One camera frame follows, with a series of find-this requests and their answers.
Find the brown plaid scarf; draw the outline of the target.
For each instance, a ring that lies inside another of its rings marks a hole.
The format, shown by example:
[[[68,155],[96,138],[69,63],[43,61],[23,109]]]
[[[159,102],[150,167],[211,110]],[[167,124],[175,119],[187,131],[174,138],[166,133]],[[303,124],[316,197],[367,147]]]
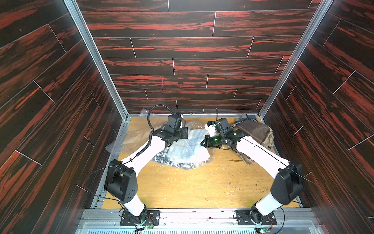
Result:
[[[273,150],[274,135],[269,126],[256,122],[256,120],[238,119],[231,127],[234,130],[241,130],[245,135],[251,136],[269,151]]]

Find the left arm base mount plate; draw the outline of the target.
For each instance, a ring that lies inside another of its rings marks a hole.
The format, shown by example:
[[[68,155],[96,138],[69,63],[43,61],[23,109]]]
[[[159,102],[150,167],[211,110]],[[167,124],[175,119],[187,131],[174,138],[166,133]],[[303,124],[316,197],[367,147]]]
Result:
[[[129,211],[123,211],[120,226],[158,226],[160,222],[160,211],[159,210],[146,210],[143,211],[139,216],[134,216]]]

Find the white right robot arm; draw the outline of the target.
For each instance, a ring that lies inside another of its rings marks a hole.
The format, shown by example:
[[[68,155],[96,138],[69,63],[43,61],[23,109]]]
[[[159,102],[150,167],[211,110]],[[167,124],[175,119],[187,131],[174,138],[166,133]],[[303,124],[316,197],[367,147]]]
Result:
[[[243,159],[248,158],[260,165],[274,179],[269,193],[250,209],[250,219],[263,224],[274,210],[291,203],[303,190],[302,166],[291,163],[272,152],[272,129],[256,120],[240,119],[230,125],[225,118],[205,124],[208,135],[201,142],[205,148],[227,146]]]

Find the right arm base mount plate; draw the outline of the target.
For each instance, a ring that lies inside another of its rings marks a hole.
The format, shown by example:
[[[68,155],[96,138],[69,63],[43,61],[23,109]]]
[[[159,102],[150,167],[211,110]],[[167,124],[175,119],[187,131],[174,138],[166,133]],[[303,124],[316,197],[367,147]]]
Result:
[[[274,226],[277,224],[274,212],[271,212],[267,216],[260,216],[258,221],[255,221],[252,217],[252,211],[250,209],[236,210],[234,212],[233,218],[237,220],[240,226],[248,225],[268,225]]]

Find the dark blue grey plaid scarf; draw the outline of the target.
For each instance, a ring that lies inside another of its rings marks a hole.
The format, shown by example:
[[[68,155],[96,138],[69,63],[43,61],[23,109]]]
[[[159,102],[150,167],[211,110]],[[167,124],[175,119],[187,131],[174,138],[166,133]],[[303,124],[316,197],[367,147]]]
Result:
[[[258,122],[255,115],[242,114],[240,121],[255,121]]]

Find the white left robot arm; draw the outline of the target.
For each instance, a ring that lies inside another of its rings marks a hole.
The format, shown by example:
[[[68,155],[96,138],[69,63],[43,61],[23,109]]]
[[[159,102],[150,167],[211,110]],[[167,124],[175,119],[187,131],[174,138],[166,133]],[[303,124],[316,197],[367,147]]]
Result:
[[[181,139],[188,139],[185,120],[181,113],[171,114],[166,124],[151,129],[147,143],[129,157],[110,162],[104,189],[125,206],[135,224],[143,223],[147,215],[147,207],[137,195],[137,176],[154,156]]]

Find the clear plastic vacuum bag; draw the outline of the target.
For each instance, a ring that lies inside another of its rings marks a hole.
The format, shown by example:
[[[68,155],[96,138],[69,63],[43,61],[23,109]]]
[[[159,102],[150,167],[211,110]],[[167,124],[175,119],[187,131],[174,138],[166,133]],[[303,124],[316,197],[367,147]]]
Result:
[[[151,113],[158,107],[166,108],[170,115],[166,124],[157,129],[151,123]],[[127,158],[112,160],[109,170],[121,174],[125,168],[132,168],[139,174],[150,161],[192,170],[213,160],[214,149],[201,145],[209,136],[208,130],[201,124],[187,124],[181,113],[174,112],[163,104],[157,104],[149,110],[147,122],[151,128],[147,142]]]

